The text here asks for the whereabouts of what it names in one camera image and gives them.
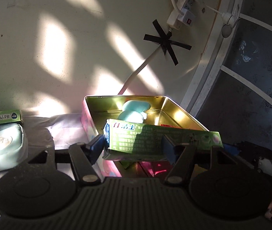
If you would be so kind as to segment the green blue small box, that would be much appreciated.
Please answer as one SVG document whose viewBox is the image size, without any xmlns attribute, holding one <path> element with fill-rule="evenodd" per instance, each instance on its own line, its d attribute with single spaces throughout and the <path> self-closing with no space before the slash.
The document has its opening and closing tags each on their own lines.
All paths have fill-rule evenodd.
<svg viewBox="0 0 272 230">
<path fill-rule="evenodd" d="M 223 147 L 218 132 L 136 124 L 117 119 L 108 119 L 103 133 L 106 139 L 103 151 L 105 160 L 165 160 L 161 143 L 163 135 L 169 136 L 177 144 L 188 143 L 199 150 Z"/>
</svg>

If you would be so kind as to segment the teal plush toy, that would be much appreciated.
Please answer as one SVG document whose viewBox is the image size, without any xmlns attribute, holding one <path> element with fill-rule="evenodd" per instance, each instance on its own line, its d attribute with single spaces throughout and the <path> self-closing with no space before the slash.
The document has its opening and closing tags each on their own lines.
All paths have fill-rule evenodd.
<svg viewBox="0 0 272 230">
<path fill-rule="evenodd" d="M 126 101 L 122 106 L 122 112 L 119 114 L 118 120 L 142 124 L 147 119 L 146 111 L 150 108 L 150 103 L 146 101 Z"/>
</svg>

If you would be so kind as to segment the light blue pouch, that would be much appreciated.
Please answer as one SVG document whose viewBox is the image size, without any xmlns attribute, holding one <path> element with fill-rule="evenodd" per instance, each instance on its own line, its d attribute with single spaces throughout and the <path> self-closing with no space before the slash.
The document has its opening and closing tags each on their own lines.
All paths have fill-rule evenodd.
<svg viewBox="0 0 272 230">
<path fill-rule="evenodd" d="M 0 171 L 16 167 L 28 157 L 28 140 L 20 124 L 0 125 Z"/>
</svg>

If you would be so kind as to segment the green toothpaste box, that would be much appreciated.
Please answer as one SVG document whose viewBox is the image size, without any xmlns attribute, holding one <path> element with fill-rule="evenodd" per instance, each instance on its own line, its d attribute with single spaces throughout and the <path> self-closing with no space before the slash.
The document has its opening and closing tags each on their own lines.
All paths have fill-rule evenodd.
<svg viewBox="0 0 272 230">
<path fill-rule="evenodd" d="M 9 123 L 22 124 L 22 115 L 20 110 L 0 111 L 0 125 Z"/>
</svg>

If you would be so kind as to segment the white bed sheet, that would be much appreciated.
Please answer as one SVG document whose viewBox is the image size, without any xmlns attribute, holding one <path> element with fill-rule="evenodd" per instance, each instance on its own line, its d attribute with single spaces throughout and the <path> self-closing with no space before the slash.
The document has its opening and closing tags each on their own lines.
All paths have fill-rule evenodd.
<svg viewBox="0 0 272 230">
<path fill-rule="evenodd" d="M 65 114 L 53 117 L 25 116 L 23 129 L 28 140 L 28 156 L 32 157 L 43 147 L 67 149 L 78 142 L 88 143 L 81 123 L 81 114 Z M 0 178 L 7 171 L 0 171 Z"/>
</svg>

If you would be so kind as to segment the pink macaron biscuit tin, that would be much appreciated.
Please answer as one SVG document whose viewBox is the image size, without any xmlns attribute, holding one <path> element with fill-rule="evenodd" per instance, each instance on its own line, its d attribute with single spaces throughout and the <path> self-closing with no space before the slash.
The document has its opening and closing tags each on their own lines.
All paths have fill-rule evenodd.
<svg viewBox="0 0 272 230">
<path fill-rule="evenodd" d="M 97 160 L 104 177 L 121 177 L 135 161 L 164 161 L 163 135 L 185 142 L 206 130 L 165 96 L 86 96 L 81 123 L 89 140 L 97 135 L 106 139 Z"/>
</svg>

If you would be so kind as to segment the black tape cross lower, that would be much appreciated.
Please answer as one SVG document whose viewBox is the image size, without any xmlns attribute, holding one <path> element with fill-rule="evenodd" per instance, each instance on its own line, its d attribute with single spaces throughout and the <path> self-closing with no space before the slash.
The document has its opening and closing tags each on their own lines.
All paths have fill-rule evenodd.
<svg viewBox="0 0 272 230">
<path fill-rule="evenodd" d="M 178 62 L 178 59 L 177 59 L 175 52 L 172 48 L 172 45 L 178 46 L 178 47 L 186 49 L 186 50 L 191 50 L 191 48 L 192 48 L 191 45 L 171 40 L 172 31 L 169 30 L 166 33 L 163 30 L 163 28 L 161 27 L 161 25 L 159 24 L 159 22 L 157 21 L 157 19 L 153 21 L 153 26 L 159 36 L 145 34 L 143 40 L 159 44 L 160 47 L 162 48 L 164 55 L 166 55 L 166 53 L 169 53 L 174 65 L 175 66 L 178 65 L 179 62 Z"/>
</svg>

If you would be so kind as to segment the white power strip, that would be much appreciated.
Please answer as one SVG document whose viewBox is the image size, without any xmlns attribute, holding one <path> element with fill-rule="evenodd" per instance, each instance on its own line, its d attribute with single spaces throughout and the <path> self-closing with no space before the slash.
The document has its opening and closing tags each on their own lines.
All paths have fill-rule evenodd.
<svg viewBox="0 0 272 230">
<path fill-rule="evenodd" d="M 206 12 L 204 0 L 177 0 L 176 8 L 167 19 L 167 25 L 177 30 L 182 25 L 192 26 Z"/>
</svg>

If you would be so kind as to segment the white window frame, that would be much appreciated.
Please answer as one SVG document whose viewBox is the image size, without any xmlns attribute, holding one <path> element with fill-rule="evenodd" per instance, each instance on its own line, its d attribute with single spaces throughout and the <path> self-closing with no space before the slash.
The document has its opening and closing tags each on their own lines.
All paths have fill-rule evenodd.
<svg viewBox="0 0 272 230">
<path fill-rule="evenodd" d="M 223 136 L 272 137 L 272 0 L 235 0 L 240 18 L 220 37 L 187 109 Z"/>
</svg>

